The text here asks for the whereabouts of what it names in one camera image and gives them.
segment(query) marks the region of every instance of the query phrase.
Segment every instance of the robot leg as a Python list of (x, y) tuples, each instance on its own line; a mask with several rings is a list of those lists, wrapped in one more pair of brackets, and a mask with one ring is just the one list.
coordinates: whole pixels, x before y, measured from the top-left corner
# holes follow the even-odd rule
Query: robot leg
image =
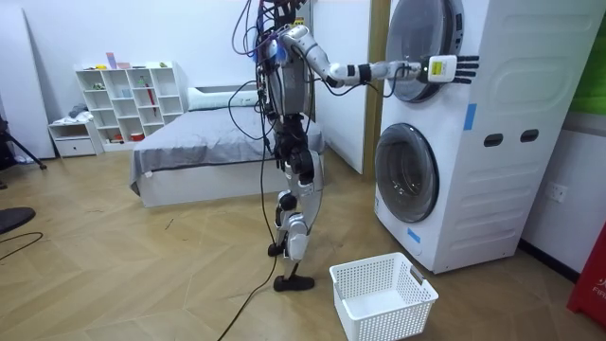
[(301, 291), (313, 288), (313, 278), (301, 277), (296, 274), (298, 264), (303, 260), (313, 222), (317, 217), (322, 202), (322, 189), (324, 188), (324, 175), (322, 163), (316, 152), (312, 154), (314, 177), (313, 182), (302, 185), (297, 181), (297, 193), (302, 206), (301, 213), (294, 213), (286, 217), (284, 227), (288, 231), (284, 249), (285, 269), (284, 275), (278, 276), (274, 281), (274, 290)]
[(270, 244), (267, 248), (267, 255), (269, 257), (275, 257), (284, 253), (286, 236), (288, 235), (288, 226), (285, 223), (294, 214), (297, 205), (296, 181), (293, 180), (293, 171), (288, 164), (285, 165), (284, 173), (288, 180), (289, 190), (283, 190), (277, 195), (276, 220), (274, 221), (274, 225), (276, 226), (276, 243)]

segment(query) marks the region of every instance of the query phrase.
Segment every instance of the bed frame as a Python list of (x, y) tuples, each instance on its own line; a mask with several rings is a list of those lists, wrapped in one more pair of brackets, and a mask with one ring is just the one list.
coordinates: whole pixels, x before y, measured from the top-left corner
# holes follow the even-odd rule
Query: bed frame
[[(324, 155), (320, 155), (324, 166)], [(260, 194), (261, 162), (245, 162), (220, 166), (201, 166), (181, 170), (155, 171), (150, 177), (141, 176), (139, 187), (143, 206), (155, 207), (193, 203), (205, 200)], [(288, 189), (282, 170), (275, 160), (265, 161), (263, 191)]]

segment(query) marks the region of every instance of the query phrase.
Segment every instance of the stacked washer dryer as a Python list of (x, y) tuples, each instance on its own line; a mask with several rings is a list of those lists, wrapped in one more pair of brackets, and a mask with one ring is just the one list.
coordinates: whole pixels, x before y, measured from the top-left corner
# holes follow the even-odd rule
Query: stacked washer dryer
[(602, 0), (392, 0), (387, 59), (479, 55), (472, 85), (389, 83), (375, 211), (440, 273), (512, 256)]

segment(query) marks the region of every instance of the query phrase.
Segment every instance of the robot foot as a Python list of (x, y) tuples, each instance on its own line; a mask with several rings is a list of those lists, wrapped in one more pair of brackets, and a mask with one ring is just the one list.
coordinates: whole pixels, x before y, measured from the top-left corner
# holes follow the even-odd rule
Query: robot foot
[(275, 257), (277, 255), (281, 255), (284, 253), (284, 244), (278, 246), (274, 243), (269, 244), (269, 247), (267, 248), (267, 256), (269, 257)]
[(278, 276), (274, 280), (274, 290), (277, 292), (310, 290), (314, 285), (313, 278), (297, 275), (292, 275), (288, 280), (285, 280), (283, 276)]

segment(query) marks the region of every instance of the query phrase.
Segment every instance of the pillow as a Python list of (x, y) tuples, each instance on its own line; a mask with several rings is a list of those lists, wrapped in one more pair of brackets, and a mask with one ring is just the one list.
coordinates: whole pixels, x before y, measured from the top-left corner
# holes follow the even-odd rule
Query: pillow
[[(187, 89), (188, 111), (226, 108), (233, 91), (205, 93), (197, 88)], [(232, 100), (231, 106), (254, 106), (257, 103), (257, 91), (240, 91)]]

